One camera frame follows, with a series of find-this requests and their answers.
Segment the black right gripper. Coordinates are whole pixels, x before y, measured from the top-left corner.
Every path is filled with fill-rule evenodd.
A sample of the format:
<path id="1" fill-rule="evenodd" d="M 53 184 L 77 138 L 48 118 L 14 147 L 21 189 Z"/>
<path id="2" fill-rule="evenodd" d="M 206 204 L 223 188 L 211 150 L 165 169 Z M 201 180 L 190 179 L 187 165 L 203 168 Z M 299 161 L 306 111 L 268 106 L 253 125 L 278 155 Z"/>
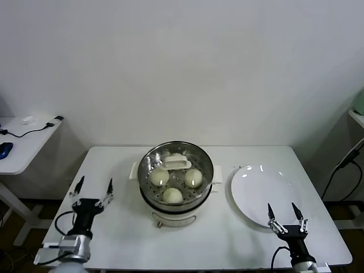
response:
<path id="1" fill-rule="evenodd" d="M 299 225 L 281 225 L 274 215 L 273 209 L 268 204 L 268 226 L 278 236 L 279 239 L 287 243 L 293 257 L 307 257 L 308 249 L 304 243 L 307 236 L 308 220 L 303 217 L 301 210 L 292 202 L 294 214 L 299 221 Z"/>

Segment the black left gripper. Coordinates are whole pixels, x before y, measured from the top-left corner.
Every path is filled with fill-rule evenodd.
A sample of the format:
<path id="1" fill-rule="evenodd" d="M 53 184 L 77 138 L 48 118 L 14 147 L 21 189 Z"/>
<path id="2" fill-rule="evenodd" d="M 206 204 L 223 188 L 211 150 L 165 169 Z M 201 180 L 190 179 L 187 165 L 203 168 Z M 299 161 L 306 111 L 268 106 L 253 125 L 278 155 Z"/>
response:
<path id="1" fill-rule="evenodd" d="M 81 198 L 80 192 L 85 176 L 82 176 L 74 190 L 69 193 L 73 211 L 76 213 L 76 220 L 72 228 L 73 235 L 92 235 L 91 228 L 96 215 L 103 212 L 113 200 L 113 179 L 110 179 L 106 195 L 102 199 Z"/>

